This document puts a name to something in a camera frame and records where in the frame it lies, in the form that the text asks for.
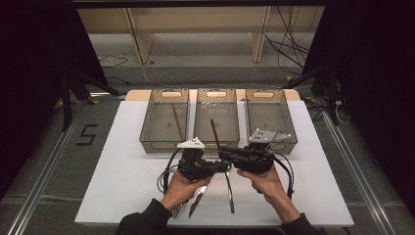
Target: sleeve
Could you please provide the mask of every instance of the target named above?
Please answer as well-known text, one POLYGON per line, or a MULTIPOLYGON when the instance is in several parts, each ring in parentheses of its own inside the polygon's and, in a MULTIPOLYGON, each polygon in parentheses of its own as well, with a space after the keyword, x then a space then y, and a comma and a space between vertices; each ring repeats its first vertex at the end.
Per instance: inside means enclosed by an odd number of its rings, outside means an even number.
POLYGON ((158 234, 164 230, 170 217, 170 211, 153 199, 142 213, 126 215, 119 223, 115 235, 158 234))
POLYGON ((281 227, 286 235, 328 235, 324 228, 315 229, 305 217, 304 213, 292 222, 283 223, 281 227))

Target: floor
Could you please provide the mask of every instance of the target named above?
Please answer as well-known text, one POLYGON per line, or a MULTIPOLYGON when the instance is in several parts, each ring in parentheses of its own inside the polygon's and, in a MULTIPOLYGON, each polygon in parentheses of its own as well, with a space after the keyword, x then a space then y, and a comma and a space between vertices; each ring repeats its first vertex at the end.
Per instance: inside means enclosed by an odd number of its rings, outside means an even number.
MULTIPOLYGON (((166 86, 278 88, 287 84, 290 76, 298 77, 294 73, 301 72, 300 67, 284 56, 278 56, 267 41, 261 62, 254 63, 245 34, 160 34, 156 37, 148 63, 143 66, 138 64, 128 35, 90 36, 110 86, 120 91, 166 86)), ((281 41, 283 35, 274 33, 269 37, 281 41)), ((309 48, 311 41, 312 33, 309 33, 301 45, 309 48)), ((285 52, 294 57, 290 49, 285 52)), ((297 87, 299 94, 324 104, 324 97, 312 97, 309 90, 312 82, 313 79, 310 79, 297 87)), ((88 89, 91 93, 102 92, 91 85, 88 89)), ((63 109, 58 103, 50 116, 49 128, 42 133, 32 157, 0 203, 0 234, 10 231, 30 195, 35 193, 34 186, 41 185, 38 178, 45 175, 45 165, 52 166, 47 174, 49 177, 46 177, 35 205, 31 210, 24 211, 26 223, 21 230, 23 234, 114 234, 115 227, 86 227, 73 221, 122 97, 98 96, 87 103, 72 99, 72 107, 77 114, 73 129, 67 133, 61 131, 63 109), (82 133, 91 133, 87 131, 95 134, 95 138, 92 144, 82 145, 90 140, 81 136, 82 133), (57 143, 65 145, 57 150, 57 143)), ((377 165, 352 117, 347 122, 347 112, 340 109, 339 116, 346 124, 333 128, 326 111, 309 106, 309 117, 304 118, 315 119, 314 127, 355 222, 348 230, 328 228, 330 234, 415 234, 414 218, 377 165), (346 150, 339 147, 334 138, 336 135, 343 136, 346 150), (354 159, 361 169, 375 201, 367 199, 367 188, 356 180, 353 165, 347 161, 349 158, 354 159), (389 229, 382 228, 382 221, 374 216, 371 202, 379 203, 384 210, 389 229)))

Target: white table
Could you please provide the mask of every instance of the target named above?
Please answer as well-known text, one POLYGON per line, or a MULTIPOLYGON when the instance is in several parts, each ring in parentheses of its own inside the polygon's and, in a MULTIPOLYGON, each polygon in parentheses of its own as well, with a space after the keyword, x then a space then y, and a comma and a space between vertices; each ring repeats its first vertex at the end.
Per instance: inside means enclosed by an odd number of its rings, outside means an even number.
MULTIPOLYGON (((289 101, 290 113, 299 143, 288 155, 295 174, 293 202, 305 212, 315 226, 350 227, 353 220, 327 162, 305 104, 289 101)), ((157 179, 165 169, 170 155, 146 154, 139 142, 148 102, 122 101, 115 116, 101 158, 75 219, 76 223, 117 225, 127 214, 142 212, 152 198, 160 200, 157 179)), ((196 104, 190 103, 188 136, 192 136, 196 104)), ((238 102, 241 130, 240 147, 247 145, 244 103, 238 102)), ((277 165, 283 185, 288 176, 277 165)), ((231 213, 225 175, 216 174, 205 195, 189 218, 190 204, 177 218, 168 221, 170 227, 251 227, 269 228, 281 224, 281 219, 251 187, 248 179, 230 172, 235 213, 231 213)))

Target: hand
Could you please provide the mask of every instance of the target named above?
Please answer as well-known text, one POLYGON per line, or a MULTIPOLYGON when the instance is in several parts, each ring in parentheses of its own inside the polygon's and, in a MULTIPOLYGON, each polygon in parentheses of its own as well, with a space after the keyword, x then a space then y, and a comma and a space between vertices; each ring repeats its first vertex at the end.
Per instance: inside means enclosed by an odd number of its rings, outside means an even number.
POLYGON ((253 188, 263 194, 265 201, 277 211, 284 223, 294 221, 300 217, 300 213, 284 191, 275 164, 263 174, 253 174, 240 169, 237 172, 251 180, 253 188))
POLYGON ((180 172, 175 171, 168 184, 161 204, 170 212, 195 196, 198 188, 210 184, 210 178, 189 181, 180 172))

